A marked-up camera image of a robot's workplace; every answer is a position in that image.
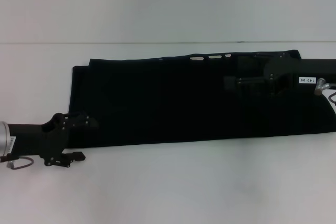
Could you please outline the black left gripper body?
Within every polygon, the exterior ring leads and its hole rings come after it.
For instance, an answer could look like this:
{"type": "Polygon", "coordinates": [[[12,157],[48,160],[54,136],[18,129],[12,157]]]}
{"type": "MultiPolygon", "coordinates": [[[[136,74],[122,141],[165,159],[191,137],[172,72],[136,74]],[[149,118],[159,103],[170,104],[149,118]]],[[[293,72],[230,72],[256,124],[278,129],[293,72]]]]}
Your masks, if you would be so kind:
{"type": "Polygon", "coordinates": [[[65,154],[75,116],[56,113],[44,124],[7,124],[6,161],[31,160],[37,155],[46,166],[70,166],[76,153],[65,154]]]}

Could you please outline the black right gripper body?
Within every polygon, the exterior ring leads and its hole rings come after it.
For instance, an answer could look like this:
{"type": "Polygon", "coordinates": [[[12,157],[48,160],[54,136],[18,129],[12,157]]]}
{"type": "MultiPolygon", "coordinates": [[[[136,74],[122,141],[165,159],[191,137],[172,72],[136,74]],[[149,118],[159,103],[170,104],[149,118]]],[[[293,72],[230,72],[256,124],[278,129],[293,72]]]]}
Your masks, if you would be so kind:
{"type": "Polygon", "coordinates": [[[265,65],[264,77],[274,82],[274,94],[299,90],[321,95],[335,89],[335,60],[275,58],[265,65]]]}

